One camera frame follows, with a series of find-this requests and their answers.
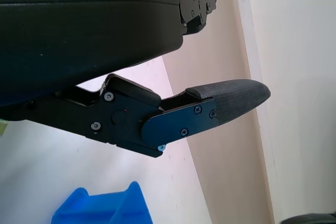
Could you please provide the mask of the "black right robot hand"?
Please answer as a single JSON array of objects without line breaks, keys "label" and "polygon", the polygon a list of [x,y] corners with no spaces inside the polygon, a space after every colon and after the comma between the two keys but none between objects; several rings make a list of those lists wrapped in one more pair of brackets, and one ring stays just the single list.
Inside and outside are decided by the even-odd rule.
[{"label": "black right robot hand", "polygon": [[285,219],[281,224],[333,224],[335,213],[330,214],[304,214]]}]

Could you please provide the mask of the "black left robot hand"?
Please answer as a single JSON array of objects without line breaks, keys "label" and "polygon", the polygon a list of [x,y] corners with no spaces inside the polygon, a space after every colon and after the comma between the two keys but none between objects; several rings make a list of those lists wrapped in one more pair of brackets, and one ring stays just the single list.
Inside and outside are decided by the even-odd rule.
[{"label": "black left robot hand", "polygon": [[217,0],[1,0],[1,119],[29,120],[146,156],[270,97],[249,79],[161,99],[116,75],[179,49]]}]

